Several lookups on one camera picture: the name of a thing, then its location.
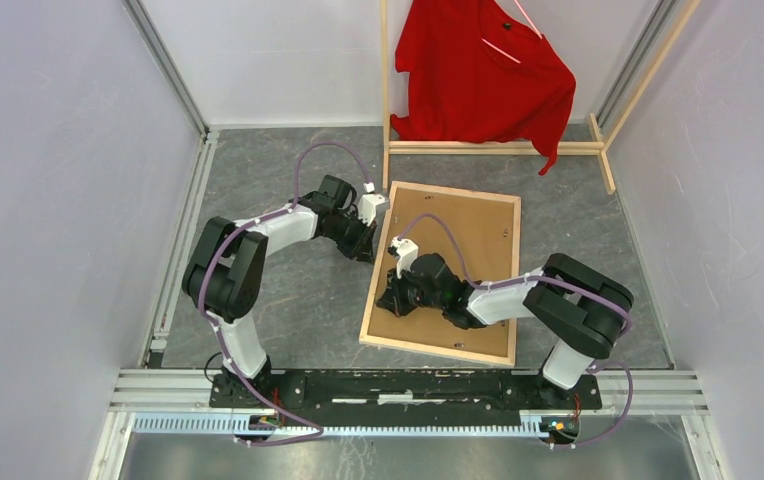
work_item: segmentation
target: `gray tile floor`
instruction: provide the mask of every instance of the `gray tile floor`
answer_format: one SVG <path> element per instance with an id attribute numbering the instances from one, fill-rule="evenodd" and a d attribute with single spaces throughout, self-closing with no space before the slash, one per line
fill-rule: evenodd
<path id="1" fill-rule="evenodd" d="M 584 126 L 566 139 L 585 139 Z M 215 215 L 250 218 L 281 207 L 290 197 L 296 155 L 313 142 L 335 140 L 359 152 L 381 184 L 379 127 L 229 130 L 220 134 L 197 221 L 197 237 Z M 523 199 L 520 271 L 564 252 L 627 286 L 636 296 L 635 329 L 613 358 L 633 368 L 668 367 L 664 341 L 641 266 L 617 196 L 606 195 L 594 157 L 560 157 L 539 177 L 544 159 L 533 156 L 395 156 L 393 180 L 406 180 Z M 353 160 L 336 147 L 312 152 L 300 172 L 300 192 L 317 188 L 330 173 L 355 185 L 362 178 Z M 287 248 L 267 260 L 254 310 L 261 343 L 276 367 L 478 366 L 358 343 L 372 265 L 344 259 L 319 239 Z M 555 343 L 534 320 L 518 322 L 517 366 L 536 368 Z M 217 351 L 207 323 L 180 296 L 162 366 L 201 367 Z"/>

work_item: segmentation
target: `wooden frame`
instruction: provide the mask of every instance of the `wooden frame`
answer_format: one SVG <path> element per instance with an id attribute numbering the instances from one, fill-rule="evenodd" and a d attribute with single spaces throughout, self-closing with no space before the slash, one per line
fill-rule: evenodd
<path id="1" fill-rule="evenodd" d="M 514 197 L 511 195 L 502 195 L 497 193 L 484 193 L 475 192 L 472 190 L 462 190 L 450 187 L 439 187 L 434 185 L 422 185 L 417 183 L 408 182 L 393 182 L 390 192 L 391 208 L 385 214 L 385 221 L 382 226 L 382 232 L 379 240 L 379 246 L 376 251 L 376 262 L 373 265 L 373 276 L 370 281 L 370 288 L 367 294 L 367 301 L 364 308 L 364 316 L 361 322 L 361 332 L 359 333 L 359 342 L 362 344 L 370 344 L 377 346 L 384 346 L 389 348 L 396 348 L 401 350 L 408 350 L 412 352 L 427 353 L 430 355 L 437 355 L 443 357 L 450 357 L 459 360 L 468 360 L 480 363 L 489 363 L 502 366 L 514 366 L 515 364 L 515 348 L 517 346 L 517 320 L 510 319 L 508 321 L 508 341 L 506 344 L 506 355 L 487 355 L 482 353 L 469 352 L 466 350 L 456 349 L 453 347 L 439 347 L 434 345 L 425 345 L 421 343 L 397 340 L 369 333 L 371 315 L 375 308 L 376 291 L 379 287 L 379 278 L 382 274 L 382 262 L 383 257 L 386 255 L 386 248 L 388 234 L 392 221 L 392 215 L 396 202 L 397 191 L 399 189 L 419 191 L 427 194 L 443 194 L 454 195 L 459 197 L 473 197 L 482 200 L 492 200 L 503 203 L 511 203 L 513 208 L 512 219 L 512 238 L 511 238 L 511 264 L 509 265 L 510 276 L 517 276 L 520 266 L 520 213 L 521 213 L 521 200 L 520 197 Z"/>
<path id="2" fill-rule="evenodd" d="M 588 116 L 588 126 L 593 141 L 590 142 L 559 142 L 559 155 L 596 156 L 600 163 L 600 171 L 606 192 L 615 193 L 615 181 L 612 175 L 607 150 L 614 142 L 615 137 L 626 123 L 638 100 L 647 90 L 659 67 L 662 65 L 667 54 L 670 52 L 676 39 L 682 33 L 688 20 L 694 14 L 700 0 L 685 0 L 673 26 L 658 51 L 650 62 L 647 70 L 633 91 L 629 102 L 624 106 L 615 126 L 603 136 L 597 123 L 596 115 Z M 388 52 L 388 1 L 380 0 L 380 18 L 382 23 L 382 186 L 387 191 L 390 184 L 390 160 L 391 155 L 540 155 L 531 142 L 507 142 L 507 143 L 466 143 L 466 142 L 436 142 L 436 141 L 399 141 L 391 140 L 391 115 L 388 96 L 388 76 L 390 74 L 390 59 Z"/>

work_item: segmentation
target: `clothes hanger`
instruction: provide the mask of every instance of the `clothes hanger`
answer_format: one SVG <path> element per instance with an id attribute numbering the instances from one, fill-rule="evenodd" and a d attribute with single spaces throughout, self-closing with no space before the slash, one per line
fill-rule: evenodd
<path id="1" fill-rule="evenodd" d="M 523 9 L 523 6 L 518 2 L 518 0 L 514 0 L 515 5 L 517 5 L 517 9 L 520 10 L 520 13 L 523 14 L 524 18 L 526 18 L 526 21 L 529 22 L 529 26 L 532 27 L 532 31 L 535 32 L 536 35 L 538 35 L 538 38 L 544 38 L 544 35 L 541 34 L 541 32 L 538 31 L 538 28 L 535 26 L 535 23 L 532 22 L 532 19 L 529 18 L 529 15 L 526 14 L 526 10 Z M 520 63 L 520 60 L 514 58 L 513 56 L 509 55 L 508 53 L 504 52 L 500 47 L 494 45 L 493 43 L 489 42 L 488 40 L 482 39 L 483 42 L 485 42 L 485 45 L 488 45 L 489 47 L 493 48 L 494 50 L 502 53 L 506 56 L 509 60 L 512 60 L 515 63 Z"/>

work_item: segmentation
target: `wooden stick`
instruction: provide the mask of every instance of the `wooden stick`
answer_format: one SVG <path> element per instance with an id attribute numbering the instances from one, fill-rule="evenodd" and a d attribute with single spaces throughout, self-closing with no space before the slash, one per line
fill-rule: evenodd
<path id="1" fill-rule="evenodd" d="M 591 131 L 591 137 L 594 140 L 598 142 L 603 141 L 603 132 L 600 131 L 600 125 L 597 124 L 597 116 L 593 113 L 588 115 L 588 129 Z M 609 157 L 606 156 L 605 148 L 597 153 L 597 160 L 600 162 L 600 173 L 603 175 L 603 182 L 606 184 L 606 193 L 612 195 L 617 190 L 617 187 L 615 187 L 612 167 L 609 165 Z"/>
<path id="2" fill-rule="evenodd" d="M 388 191 L 389 169 L 391 159 L 391 114 L 388 103 L 388 0 L 379 0 L 379 18 L 382 28 L 382 191 Z"/>
<path id="3" fill-rule="evenodd" d="M 650 64 L 650 66 L 647 67 L 641 82 L 638 83 L 638 85 L 635 87 L 635 91 L 632 92 L 632 97 L 626 107 L 624 107 L 620 117 L 618 117 L 618 122 L 609 132 L 609 136 L 606 139 L 605 145 L 603 146 L 604 154 L 606 150 L 608 150 L 612 145 L 612 142 L 615 141 L 615 137 L 620 132 L 621 128 L 623 128 L 623 125 L 626 123 L 626 119 L 629 117 L 629 114 L 632 113 L 632 110 L 635 108 L 638 100 L 644 94 L 644 91 L 647 90 L 647 87 L 650 85 L 653 77 L 656 76 L 656 72 L 659 70 L 659 67 L 662 66 L 662 62 L 665 60 L 665 57 L 668 56 L 668 52 L 670 52 L 671 47 L 673 47 L 674 43 L 676 43 L 677 38 L 679 38 L 679 35 L 682 33 L 682 30 L 685 28 L 685 25 L 688 23 L 688 20 L 691 18 L 691 15 L 694 14 L 694 11 L 697 9 L 699 4 L 700 0 L 687 0 L 687 3 L 679 13 L 679 17 L 671 27 L 670 32 L 668 32 L 668 36 L 665 37 L 665 41 L 662 42 L 659 50 L 656 52 L 656 56 L 653 58 L 653 62 Z"/>
<path id="4" fill-rule="evenodd" d="M 520 218 L 521 218 L 521 199 L 517 197 L 514 202 L 514 221 L 512 223 L 512 232 L 514 240 L 512 240 L 512 264 L 511 264 L 511 278 L 520 275 Z M 509 320 L 509 343 L 506 347 L 508 349 L 509 364 L 514 366 L 517 362 L 517 319 L 512 318 Z"/>
<path id="5" fill-rule="evenodd" d="M 602 149 L 569 149 L 559 147 L 559 155 L 596 156 Z M 391 155 L 541 155 L 534 148 L 399 148 L 391 147 Z"/>
<path id="6" fill-rule="evenodd" d="M 393 140 L 391 141 L 391 147 L 410 147 L 410 148 L 463 148 L 463 149 L 477 149 L 477 148 L 534 148 L 532 142 L 484 142 L 484 143 L 468 143 L 468 142 L 448 142 L 448 141 L 404 141 Z M 600 149 L 603 148 L 603 141 L 595 142 L 559 142 L 559 148 L 569 149 Z"/>

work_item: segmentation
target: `gray floor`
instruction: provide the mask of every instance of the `gray floor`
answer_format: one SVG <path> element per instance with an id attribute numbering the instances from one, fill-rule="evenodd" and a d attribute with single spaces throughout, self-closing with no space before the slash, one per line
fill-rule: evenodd
<path id="1" fill-rule="evenodd" d="M 567 139 L 587 136 L 584 126 Z M 230 130 L 220 134 L 197 222 L 219 215 L 250 218 L 281 207 L 292 195 L 296 155 L 313 142 L 335 140 L 356 149 L 381 184 L 382 137 L 378 127 Z M 606 195 L 594 157 L 560 157 L 544 177 L 534 156 L 395 156 L 393 180 L 406 180 L 523 199 L 520 271 L 567 253 L 627 286 L 636 296 L 635 329 L 612 358 L 633 368 L 669 366 L 650 295 L 618 197 Z M 304 161 L 300 193 L 330 173 L 362 183 L 349 155 L 322 147 Z M 261 343 L 276 367 L 457 367 L 467 362 L 363 346 L 358 343 L 372 266 L 344 259 L 319 239 L 285 249 L 267 260 L 254 311 Z M 517 366 L 540 366 L 555 343 L 537 321 L 518 322 Z M 176 306 L 162 366 L 201 367 L 217 351 L 214 336 L 192 302 Z"/>
<path id="2" fill-rule="evenodd" d="M 598 433 L 611 418 L 583 417 Z M 679 417 L 630 417 L 613 437 L 549 453 L 535 439 L 324 437 L 245 448 L 229 436 L 133 434 L 120 478 L 199 479 L 648 479 L 699 475 Z"/>

